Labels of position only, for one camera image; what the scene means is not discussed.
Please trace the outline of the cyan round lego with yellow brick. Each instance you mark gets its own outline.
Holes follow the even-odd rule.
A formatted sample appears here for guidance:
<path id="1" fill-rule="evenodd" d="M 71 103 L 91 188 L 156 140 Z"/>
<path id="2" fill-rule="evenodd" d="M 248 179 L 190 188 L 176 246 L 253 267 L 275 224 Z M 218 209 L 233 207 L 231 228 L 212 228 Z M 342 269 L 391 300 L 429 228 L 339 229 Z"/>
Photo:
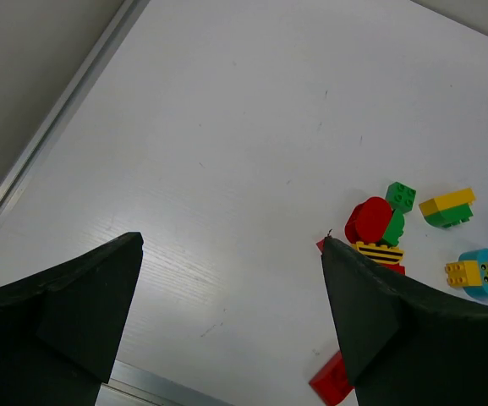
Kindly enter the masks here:
<path id="1" fill-rule="evenodd" d="M 488 300 L 488 249 L 464 252 L 444 270 L 451 288 L 461 288 L 473 299 Z"/>

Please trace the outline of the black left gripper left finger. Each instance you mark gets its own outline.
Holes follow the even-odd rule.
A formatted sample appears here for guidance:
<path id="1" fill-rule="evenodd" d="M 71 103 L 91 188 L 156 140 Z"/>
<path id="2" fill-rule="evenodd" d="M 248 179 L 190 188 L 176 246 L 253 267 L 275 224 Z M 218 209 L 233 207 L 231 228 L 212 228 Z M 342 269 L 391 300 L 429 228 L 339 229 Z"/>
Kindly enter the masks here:
<path id="1" fill-rule="evenodd" d="M 143 259 L 129 232 L 0 287 L 0 405 L 93 405 L 108 382 Z"/>

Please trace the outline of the yellow and green lego stack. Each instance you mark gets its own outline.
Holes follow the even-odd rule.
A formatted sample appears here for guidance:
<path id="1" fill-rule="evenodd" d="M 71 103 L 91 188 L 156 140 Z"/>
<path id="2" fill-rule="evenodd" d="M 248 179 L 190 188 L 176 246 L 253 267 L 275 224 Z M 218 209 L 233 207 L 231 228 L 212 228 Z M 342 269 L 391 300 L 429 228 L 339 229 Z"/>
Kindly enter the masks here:
<path id="1" fill-rule="evenodd" d="M 425 221 L 435 228 L 450 228 L 466 223 L 473 216 L 476 198 L 471 188 L 437 196 L 419 204 Z"/>

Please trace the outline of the red rectangular lego brick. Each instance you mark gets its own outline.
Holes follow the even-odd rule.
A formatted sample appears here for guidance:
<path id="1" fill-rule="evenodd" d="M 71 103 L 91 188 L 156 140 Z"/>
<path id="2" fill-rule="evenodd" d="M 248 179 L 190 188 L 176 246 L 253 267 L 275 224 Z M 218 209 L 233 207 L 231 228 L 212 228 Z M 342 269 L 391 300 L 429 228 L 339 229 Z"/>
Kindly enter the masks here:
<path id="1" fill-rule="evenodd" d="M 387 263 L 384 263 L 382 264 L 382 266 L 396 272 L 396 273 L 399 273 L 401 275 L 405 275 L 406 274 L 406 271 L 405 271 L 405 267 L 400 265 L 399 263 L 397 264 L 387 264 Z"/>

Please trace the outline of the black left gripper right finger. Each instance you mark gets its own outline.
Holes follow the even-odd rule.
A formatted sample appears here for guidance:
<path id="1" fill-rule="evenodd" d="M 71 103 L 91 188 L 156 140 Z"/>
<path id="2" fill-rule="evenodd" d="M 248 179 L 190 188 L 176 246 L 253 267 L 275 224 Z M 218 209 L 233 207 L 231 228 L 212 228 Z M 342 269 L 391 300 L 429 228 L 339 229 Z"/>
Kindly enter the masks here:
<path id="1" fill-rule="evenodd" d="M 488 405 L 488 305 L 444 293 L 328 237 L 326 290 L 361 405 Z"/>

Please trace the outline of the yellow black striped lego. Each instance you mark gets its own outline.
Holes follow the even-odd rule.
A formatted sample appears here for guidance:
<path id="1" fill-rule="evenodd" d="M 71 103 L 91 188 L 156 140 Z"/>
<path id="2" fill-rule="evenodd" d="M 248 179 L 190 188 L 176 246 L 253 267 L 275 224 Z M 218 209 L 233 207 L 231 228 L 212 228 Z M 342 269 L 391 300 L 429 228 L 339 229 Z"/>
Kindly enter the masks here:
<path id="1" fill-rule="evenodd" d="M 364 242 L 358 241 L 352 244 L 352 247 L 361 255 L 380 264 L 396 265 L 404 257 L 403 250 L 387 245 L 365 244 Z"/>

